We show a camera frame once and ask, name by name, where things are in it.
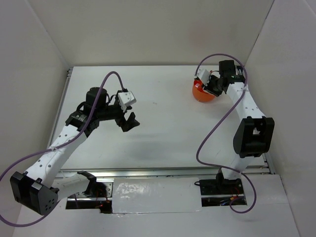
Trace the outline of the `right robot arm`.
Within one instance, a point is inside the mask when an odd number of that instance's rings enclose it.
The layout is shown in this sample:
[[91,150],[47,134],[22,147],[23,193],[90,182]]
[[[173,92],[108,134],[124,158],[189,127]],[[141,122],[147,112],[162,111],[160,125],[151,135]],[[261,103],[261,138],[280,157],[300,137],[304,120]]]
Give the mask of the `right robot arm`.
[[241,66],[236,66],[233,60],[220,61],[218,73],[217,77],[206,69],[198,69],[197,78],[204,92],[216,97],[228,95],[240,120],[233,137],[235,158],[229,168],[221,168],[221,178],[215,182],[216,190],[225,194],[232,189],[232,181],[240,178],[255,158],[269,151],[275,121],[256,105]]

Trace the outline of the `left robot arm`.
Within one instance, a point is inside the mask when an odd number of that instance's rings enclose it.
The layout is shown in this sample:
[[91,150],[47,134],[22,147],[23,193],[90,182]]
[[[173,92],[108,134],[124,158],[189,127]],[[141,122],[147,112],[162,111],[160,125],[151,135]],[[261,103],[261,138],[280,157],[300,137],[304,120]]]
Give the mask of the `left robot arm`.
[[92,87],[85,101],[70,114],[60,135],[32,166],[24,173],[15,172],[10,183],[15,200],[41,216],[49,214],[63,198],[76,193],[92,197],[106,186],[97,182],[94,175],[78,171],[61,181],[55,177],[72,153],[98,128],[101,121],[114,120],[123,132],[139,126],[135,114],[125,118],[125,113],[136,103],[134,94],[119,90],[110,97],[105,89]]

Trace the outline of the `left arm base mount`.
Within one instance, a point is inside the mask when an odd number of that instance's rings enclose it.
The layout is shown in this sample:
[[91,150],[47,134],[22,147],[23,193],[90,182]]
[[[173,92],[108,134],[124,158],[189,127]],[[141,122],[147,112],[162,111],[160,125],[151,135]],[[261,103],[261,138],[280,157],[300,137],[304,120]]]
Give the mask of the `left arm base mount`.
[[88,185],[82,192],[67,198],[66,209],[98,209],[100,213],[112,214],[113,181],[98,180],[86,171],[77,172],[88,179]]

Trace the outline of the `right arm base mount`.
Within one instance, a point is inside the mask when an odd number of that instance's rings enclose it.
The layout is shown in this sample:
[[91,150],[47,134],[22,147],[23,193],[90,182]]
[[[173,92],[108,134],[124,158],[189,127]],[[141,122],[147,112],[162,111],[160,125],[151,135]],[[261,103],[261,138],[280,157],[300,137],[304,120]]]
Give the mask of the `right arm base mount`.
[[220,172],[214,179],[200,179],[194,182],[200,189],[202,207],[246,205],[244,189],[240,178],[228,180]]

